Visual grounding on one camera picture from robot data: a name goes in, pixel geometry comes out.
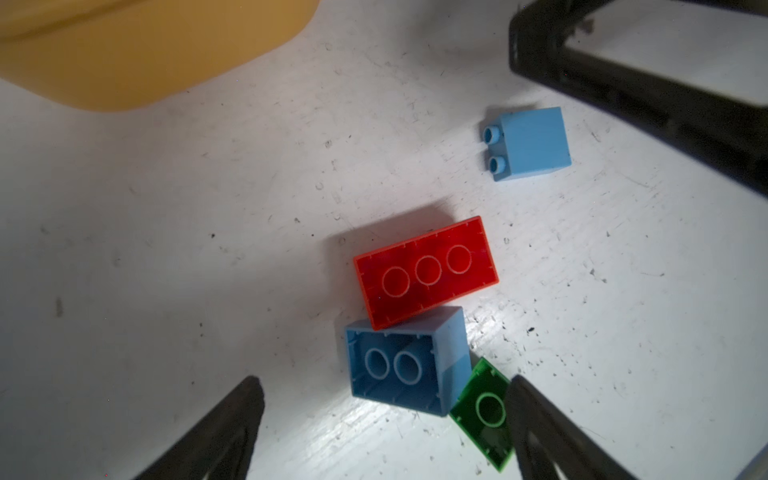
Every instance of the red block with three circles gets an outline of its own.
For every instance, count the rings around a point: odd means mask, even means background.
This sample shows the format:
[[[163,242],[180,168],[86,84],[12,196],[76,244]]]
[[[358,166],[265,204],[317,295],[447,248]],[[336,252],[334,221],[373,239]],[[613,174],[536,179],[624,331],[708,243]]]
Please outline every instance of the red block with three circles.
[[[358,255],[354,261],[374,330],[498,283],[480,217]]]

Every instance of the green toy brick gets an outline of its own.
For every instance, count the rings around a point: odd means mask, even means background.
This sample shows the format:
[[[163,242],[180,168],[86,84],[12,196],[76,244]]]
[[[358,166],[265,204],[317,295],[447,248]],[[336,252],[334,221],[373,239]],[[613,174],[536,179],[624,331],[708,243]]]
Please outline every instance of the green toy brick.
[[[507,465],[513,450],[504,408],[508,387],[509,380],[482,358],[451,409],[451,418],[498,471]]]

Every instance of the lego brick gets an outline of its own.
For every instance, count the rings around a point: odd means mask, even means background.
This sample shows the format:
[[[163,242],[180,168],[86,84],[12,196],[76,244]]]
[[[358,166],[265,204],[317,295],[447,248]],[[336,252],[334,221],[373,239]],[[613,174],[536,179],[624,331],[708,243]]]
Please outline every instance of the lego brick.
[[[451,418],[498,471],[504,469],[513,451],[504,407],[507,387],[509,380],[482,358],[451,409]]]
[[[494,181],[547,174],[571,166],[559,107],[502,114],[485,128]]]
[[[464,310],[441,306],[386,330],[368,320],[346,327],[352,394],[448,415],[464,389],[469,362]]]
[[[480,217],[358,255],[354,263],[374,330],[498,283]]]

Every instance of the green circle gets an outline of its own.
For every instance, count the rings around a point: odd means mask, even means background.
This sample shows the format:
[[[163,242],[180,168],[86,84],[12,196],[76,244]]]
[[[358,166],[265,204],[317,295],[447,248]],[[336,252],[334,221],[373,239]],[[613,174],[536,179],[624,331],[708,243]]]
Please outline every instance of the green circle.
[[[485,400],[485,404],[482,406],[481,411],[481,402]],[[490,400],[495,400],[491,405],[489,405]],[[488,414],[493,415],[494,417],[498,417],[497,422],[490,422],[485,416],[483,416],[483,413],[485,412],[485,415],[488,416]],[[504,402],[502,402],[502,399],[498,397],[495,393],[490,392],[483,392],[478,397],[477,401],[475,402],[475,414],[477,414],[478,419],[483,423],[483,425],[487,427],[491,427],[492,429],[496,429],[504,424],[504,421],[507,419],[507,411],[504,408]]]

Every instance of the yellow container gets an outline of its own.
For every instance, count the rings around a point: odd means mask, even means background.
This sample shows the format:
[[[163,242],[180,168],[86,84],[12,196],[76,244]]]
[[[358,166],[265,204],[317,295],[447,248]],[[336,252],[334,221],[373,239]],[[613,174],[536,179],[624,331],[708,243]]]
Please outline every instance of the yellow container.
[[[0,0],[0,77],[76,108],[160,100],[290,40],[319,0]]]

